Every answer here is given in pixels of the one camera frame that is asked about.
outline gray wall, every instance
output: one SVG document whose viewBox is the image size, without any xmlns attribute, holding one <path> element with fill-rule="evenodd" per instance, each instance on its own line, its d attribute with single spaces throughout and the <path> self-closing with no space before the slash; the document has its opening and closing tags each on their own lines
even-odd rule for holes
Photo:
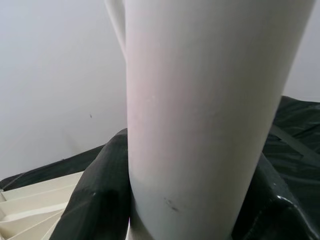
<svg viewBox="0 0 320 240">
<path fill-rule="evenodd" d="M 284 93 L 320 102 L 320 1 L 317 0 L 293 63 Z"/>
<path fill-rule="evenodd" d="M 284 94 L 320 101 L 320 3 Z M 102 145 L 126 123 L 103 0 L 0 2 L 0 179 Z"/>
</svg>

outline white wall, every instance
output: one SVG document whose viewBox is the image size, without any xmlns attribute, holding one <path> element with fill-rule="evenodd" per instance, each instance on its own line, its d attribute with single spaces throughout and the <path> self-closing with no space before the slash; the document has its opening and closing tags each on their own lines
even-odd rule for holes
<svg viewBox="0 0 320 240">
<path fill-rule="evenodd" d="M 304 101 L 320 102 L 319 0 L 315 3 L 283 94 Z"/>
<path fill-rule="evenodd" d="M 103 0 L 0 1 L 0 179 L 126 125 L 125 61 Z"/>
</svg>

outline white cylinder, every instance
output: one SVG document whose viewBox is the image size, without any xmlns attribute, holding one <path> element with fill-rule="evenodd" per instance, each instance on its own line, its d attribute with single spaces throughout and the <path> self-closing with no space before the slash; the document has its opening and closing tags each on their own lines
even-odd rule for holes
<svg viewBox="0 0 320 240">
<path fill-rule="evenodd" d="M 313 0 L 127 0 L 134 240 L 225 240 Z"/>
</svg>

